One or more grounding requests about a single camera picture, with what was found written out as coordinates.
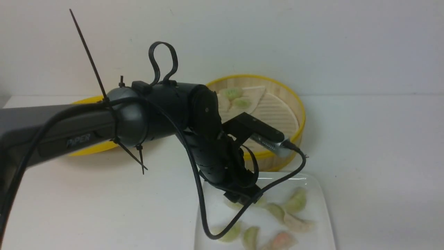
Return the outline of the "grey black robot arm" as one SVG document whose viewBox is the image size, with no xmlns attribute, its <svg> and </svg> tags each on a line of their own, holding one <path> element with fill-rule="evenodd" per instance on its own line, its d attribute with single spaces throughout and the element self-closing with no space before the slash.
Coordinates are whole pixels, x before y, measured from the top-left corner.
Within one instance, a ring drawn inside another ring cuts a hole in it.
<svg viewBox="0 0 444 250">
<path fill-rule="evenodd" d="M 189 157 L 206 223 L 200 177 L 245 206 L 261 197 L 257 173 L 244 166 L 240 142 L 224 131 L 217 95 L 203 84 L 134 82 L 83 105 L 1 110 L 1 237 L 24 172 L 103 141 L 135 147 L 176 135 Z"/>
</svg>

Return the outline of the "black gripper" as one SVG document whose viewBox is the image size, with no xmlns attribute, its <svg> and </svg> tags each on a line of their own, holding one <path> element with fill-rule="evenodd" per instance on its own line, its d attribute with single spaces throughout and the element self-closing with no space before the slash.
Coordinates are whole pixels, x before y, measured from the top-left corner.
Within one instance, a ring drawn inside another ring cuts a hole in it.
<svg viewBox="0 0 444 250">
<path fill-rule="evenodd" d="M 214 188 L 225 191 L 224 196 L 232 203 L 245 205 L 257 203 L 262 195 L 256 184 L 259 167 L 252 150 L 244 146 L 251 156 L 253 171 L 246 168 L 243 144 L 253 135 L 253 130 L 221 131 L 215 139 L 204 138 L 190 130 L 183 131 L 183 146 L 188 146 L 198 167 L 198 174 Z"/>
</svg>

